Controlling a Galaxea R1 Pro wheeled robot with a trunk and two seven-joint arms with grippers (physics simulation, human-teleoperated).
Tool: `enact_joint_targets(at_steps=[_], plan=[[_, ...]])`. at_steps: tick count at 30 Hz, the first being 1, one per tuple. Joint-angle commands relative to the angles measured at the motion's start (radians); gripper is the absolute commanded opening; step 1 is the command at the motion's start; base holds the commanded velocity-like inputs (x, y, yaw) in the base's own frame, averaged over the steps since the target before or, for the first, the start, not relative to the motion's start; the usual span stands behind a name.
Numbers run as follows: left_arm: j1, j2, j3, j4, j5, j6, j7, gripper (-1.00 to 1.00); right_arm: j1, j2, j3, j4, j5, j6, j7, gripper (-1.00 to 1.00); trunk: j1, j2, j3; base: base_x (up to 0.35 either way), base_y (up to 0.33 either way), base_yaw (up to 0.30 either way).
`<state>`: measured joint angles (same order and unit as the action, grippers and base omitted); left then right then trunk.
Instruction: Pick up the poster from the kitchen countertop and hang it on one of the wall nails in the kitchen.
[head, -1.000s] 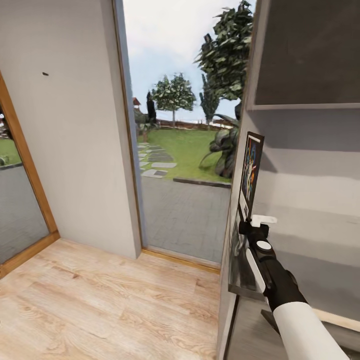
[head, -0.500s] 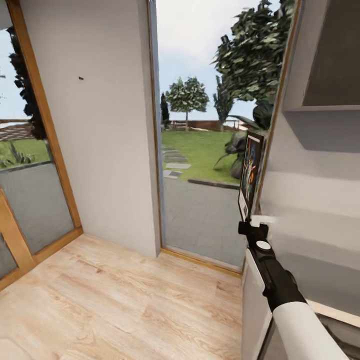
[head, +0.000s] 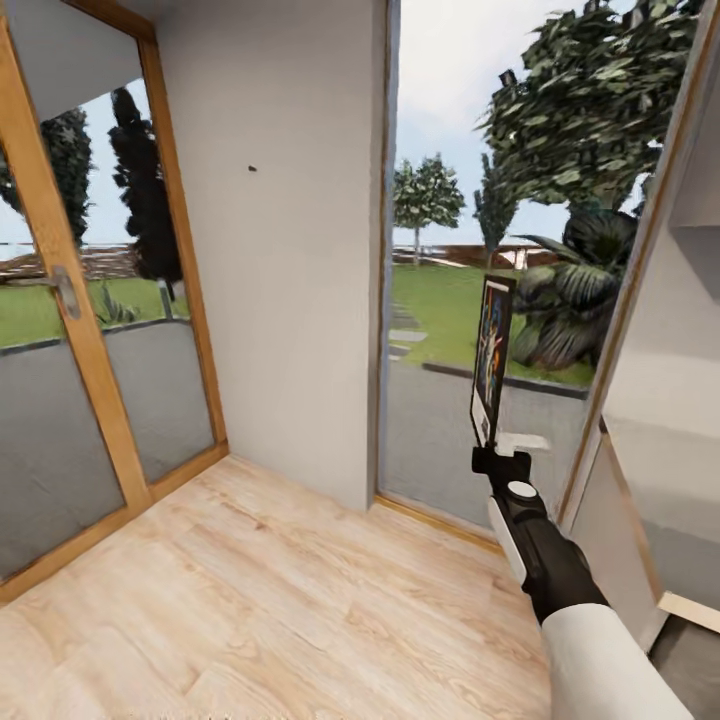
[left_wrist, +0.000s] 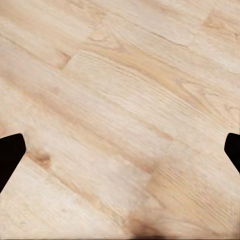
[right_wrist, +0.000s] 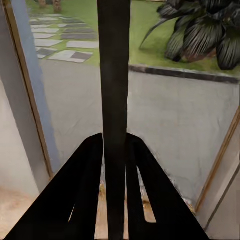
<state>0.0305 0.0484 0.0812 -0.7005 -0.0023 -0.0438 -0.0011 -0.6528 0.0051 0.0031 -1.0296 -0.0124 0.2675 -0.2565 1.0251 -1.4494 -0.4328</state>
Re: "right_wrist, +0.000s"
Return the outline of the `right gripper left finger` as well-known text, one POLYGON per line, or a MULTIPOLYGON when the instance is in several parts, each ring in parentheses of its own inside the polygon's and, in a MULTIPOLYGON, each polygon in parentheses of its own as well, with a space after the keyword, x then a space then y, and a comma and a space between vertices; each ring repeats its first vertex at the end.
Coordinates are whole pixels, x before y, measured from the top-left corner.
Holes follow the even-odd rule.
POLYGON ((85 139, 4 240, 94 240, 103 151, 85 139))

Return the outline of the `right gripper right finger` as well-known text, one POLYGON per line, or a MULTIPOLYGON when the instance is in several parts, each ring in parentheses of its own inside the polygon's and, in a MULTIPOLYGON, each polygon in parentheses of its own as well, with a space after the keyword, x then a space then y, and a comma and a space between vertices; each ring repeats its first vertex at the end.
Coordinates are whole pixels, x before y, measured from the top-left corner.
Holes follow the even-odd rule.
POLYGON ((129 240, 210 240, 144 141, 126 133, 129 240), (157 223, 145 220, 138 170, 157 223))

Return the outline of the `poster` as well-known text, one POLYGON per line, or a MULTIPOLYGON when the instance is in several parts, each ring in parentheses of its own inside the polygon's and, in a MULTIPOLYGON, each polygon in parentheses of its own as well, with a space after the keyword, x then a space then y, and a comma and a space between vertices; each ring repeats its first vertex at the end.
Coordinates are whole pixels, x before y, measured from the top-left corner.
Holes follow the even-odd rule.
POLYGON ((108 240, 124 240, 131 0, 97 0, 108 240))

